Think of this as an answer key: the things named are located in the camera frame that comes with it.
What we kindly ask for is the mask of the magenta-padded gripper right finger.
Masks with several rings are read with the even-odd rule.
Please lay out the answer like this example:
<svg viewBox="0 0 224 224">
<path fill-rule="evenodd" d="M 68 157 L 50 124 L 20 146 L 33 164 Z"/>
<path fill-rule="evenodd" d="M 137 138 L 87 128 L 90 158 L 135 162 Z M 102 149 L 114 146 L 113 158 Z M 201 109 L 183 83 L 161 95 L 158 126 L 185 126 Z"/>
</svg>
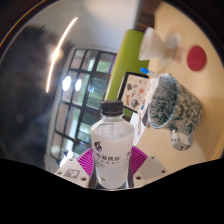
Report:
<svg viewBox="0 0 224 224">
<path fill-rule="evenodd" d="M 165 166 L 155 157 L 147 156 L 133 146 L 128 172 L 128 187 L 140 188 L 167 175 Z"/>
</svg>

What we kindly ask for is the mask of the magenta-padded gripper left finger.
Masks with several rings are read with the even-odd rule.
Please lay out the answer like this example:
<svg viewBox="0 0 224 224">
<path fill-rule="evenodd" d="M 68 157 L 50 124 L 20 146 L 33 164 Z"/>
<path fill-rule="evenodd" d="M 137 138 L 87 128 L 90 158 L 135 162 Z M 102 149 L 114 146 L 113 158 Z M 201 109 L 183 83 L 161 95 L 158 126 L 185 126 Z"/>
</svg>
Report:
<svg viewBox="0 0 224 224">
<path fill-rule="evenodd" d="M 93 168 L 93 151 L 89 149 L 77 158 L 66 159 L 55 174 L 76 185 L 88 188 Z"/>
</svg>

